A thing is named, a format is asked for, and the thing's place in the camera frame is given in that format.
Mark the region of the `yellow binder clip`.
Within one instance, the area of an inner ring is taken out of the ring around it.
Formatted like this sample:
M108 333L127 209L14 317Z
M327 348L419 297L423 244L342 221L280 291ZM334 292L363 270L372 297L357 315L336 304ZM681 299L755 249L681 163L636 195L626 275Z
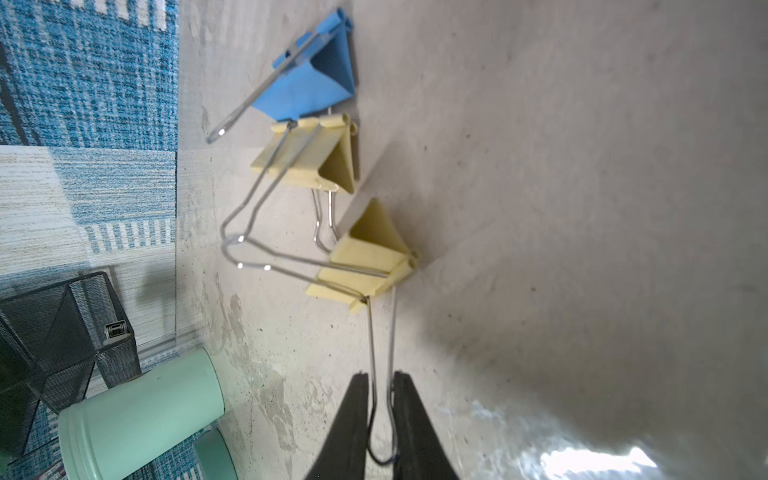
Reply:
M254 262L236 258L232 251L243 245L254 247L275 258L314 266L317 274L308 276L283 268L273 262ZM389 292L391 317L386 373L386 411L391 426L391 453L378 456L371 446L368 454L380 466L393 465L400 455L400 434L395 421L394 349L397 319L397 285L413 273L417 256L410 250L395 227L389 213L376 198L368 203L358 220L346 231L330 250L324 261L278 252L246 233L225 236L221 253L237 269L255 269L277 273L308 284L310 294L345 303L354 310L363 307L367 315L371 392L377 392L375 337L372 299Z
M311 191L316 213L313 241L324 253L331 248L320 239L326 225L339 238L335 222L335 197L356 190L352 138L358 127L346 114L308 117L271 126L273 137L251 164L257 177L245 199L220 226L221 250L251 239L259 210L281 184Z

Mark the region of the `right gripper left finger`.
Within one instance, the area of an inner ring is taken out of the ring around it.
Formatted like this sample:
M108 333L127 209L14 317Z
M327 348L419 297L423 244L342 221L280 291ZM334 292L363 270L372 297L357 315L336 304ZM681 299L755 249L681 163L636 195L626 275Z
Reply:
M306 479L360 480L365 477L368 397L368 375L354 374Z

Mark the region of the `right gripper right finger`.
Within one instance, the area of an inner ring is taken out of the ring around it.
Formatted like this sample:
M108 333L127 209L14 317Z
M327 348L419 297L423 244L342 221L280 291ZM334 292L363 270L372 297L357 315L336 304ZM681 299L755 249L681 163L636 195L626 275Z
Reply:
M458 479L409 374L394 373L393 394L399 451L393 478Z

